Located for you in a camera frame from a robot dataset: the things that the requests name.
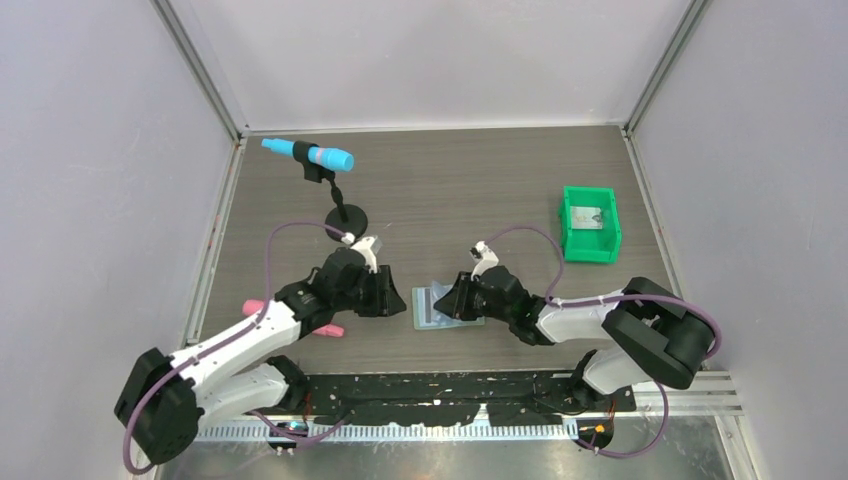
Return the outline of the mint green card holder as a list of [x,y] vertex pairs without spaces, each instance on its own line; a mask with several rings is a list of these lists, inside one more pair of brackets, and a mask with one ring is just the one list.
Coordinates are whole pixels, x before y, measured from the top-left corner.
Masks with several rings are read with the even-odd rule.
[[435,303],[442,299],[450,289],[450,286],[438,282],[432,282],[429,286],[412,289],[412,315],[415,330],[445,330],[483,326],[486,323],[483,317],[479,317],[474,321],[462,321],[436,310],[434,308]]

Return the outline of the silver VIP card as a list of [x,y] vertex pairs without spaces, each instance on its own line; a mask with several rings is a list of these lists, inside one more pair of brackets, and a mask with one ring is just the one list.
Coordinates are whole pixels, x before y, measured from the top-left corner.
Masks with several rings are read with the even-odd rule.
[[574,230],[601,230],[604,227],[603,210],[599,207],[571,206],[569,220]]

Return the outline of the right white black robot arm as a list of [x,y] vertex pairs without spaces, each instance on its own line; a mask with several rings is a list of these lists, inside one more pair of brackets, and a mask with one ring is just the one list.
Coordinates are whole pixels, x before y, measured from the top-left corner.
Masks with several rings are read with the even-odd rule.
[[589,411],[619,390],[646,381],[689,388],[722,343],[719,327],[704,311],[645,277],[599,297],[545,299],[497,266],[480,275],[459,273],[434,308],[458,321],[504,322],[531,346],[609,342],[606,350],[587,352],[565,381],[565,396]]

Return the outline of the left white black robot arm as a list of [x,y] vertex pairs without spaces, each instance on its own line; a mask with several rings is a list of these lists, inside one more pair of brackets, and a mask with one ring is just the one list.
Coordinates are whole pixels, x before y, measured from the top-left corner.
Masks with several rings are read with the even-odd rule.
[[306,279],[283,286],[218,335],[171,354],[142,353],[114,408],[124,446],[137,446],[155,467],[178,457],[200,431],[242,413],[270,407],[296,413],[308,381],[276,350],[329,325],[339,312],[379,318],[406,309],[390,266],[377,264],[367,249],[340,247]]

